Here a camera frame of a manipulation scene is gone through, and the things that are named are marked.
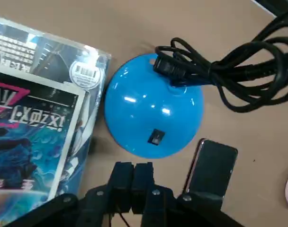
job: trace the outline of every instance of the illustrated cover art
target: illustrated cover art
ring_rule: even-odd
[[[0,65],[86,92],[57,195],[78,193],[110,59],[92,46],[0,18]]]
[[[0,225],[53,198],[84,91],[0,65]]]

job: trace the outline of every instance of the phone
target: phone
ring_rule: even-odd
[[[201,139],[184,185],[199,203],[221,208],[238,155],[236,148]]]

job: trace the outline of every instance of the table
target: table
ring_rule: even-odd
[[[250,0],[9,0],[0,1],[0,17],[111,53],[108,81],[127,60],[168,45],[176,36],[210,61],[219,60],[273,19]],[[257,55],[251,62],[266,57]],[[135,157],[114,142],[102,103],[80,196],[106,183],[116,161],[153,161],[156,183],[178,195],[198,140],[209,138],[239,150],[222,210],[247,227],[277,227],[282,222],[287,227],[288,103],[240,114],[222,104],[215,87],[205,87],[204,95],[204,120],[194,140],[178,154],[157,160]],[[127,214],[126,219],[139,226],[141,217]],[[113,224],[124,226],[117,217]]]

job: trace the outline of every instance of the black power cable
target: black power cable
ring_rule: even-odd
[[[126,221],[126,219],[123,217],[122,213],[119,213],[120,217],[122,218],[122,220],[124,221],[125,225],[127,227],[130,227],[129,223]]]
[[[274,99],[274,96],[288,86],[288,53],[284,53],[276,44],[288,46],[288,37],[268,38],[269,35],[288,27],[288,12],[269,23],[251,42],[243,44],[220,61],[209,62],[187,42],[173,38],[171,46],[155,48],[158,58],[153,69],[171,80],[176,87],[193,85],[215,85],[223,103],[239,113],[250,112],[264,105],[276,105],[288,101],[288,93]],[[176,43],[185,49],[178,48]],[[273,59],[256,65],[239,66],[261,50],[267,50]],[[245,86],[240,82],[255,80],[274,75],[272,82]],[[236,97],[247,102],[244,106],[232,105],[223,91],[225,87]]]

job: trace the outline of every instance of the blue dome object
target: blue dome object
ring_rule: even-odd
[[[105,100],[105,119],[115,141],[145,158],[175,154],[195,136],[204,112],[200,86],[171,87],[154,72],[156,54],[138,56],[113,76]]]

